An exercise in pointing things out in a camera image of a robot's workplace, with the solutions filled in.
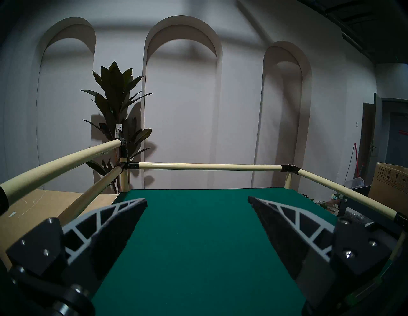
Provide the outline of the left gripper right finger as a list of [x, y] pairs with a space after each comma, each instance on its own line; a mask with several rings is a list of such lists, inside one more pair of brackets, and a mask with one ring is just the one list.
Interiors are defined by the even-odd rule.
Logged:
[[391, 249], [363, 225], [336, 225], [310, 211], [248, 198], [268, 239], [304, 295], [304, 307], [344, 307], [355, 290], [379, 275]]

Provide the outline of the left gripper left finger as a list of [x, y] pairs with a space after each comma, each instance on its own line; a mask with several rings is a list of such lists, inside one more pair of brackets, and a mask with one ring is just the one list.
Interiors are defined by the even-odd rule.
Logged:
[[86, 212], [62, 226], [50, 217], [7, 250], [13, 268], [54, 284], [80, 285], [94, 295], [124, 250], [147, 207], [145, 198]]

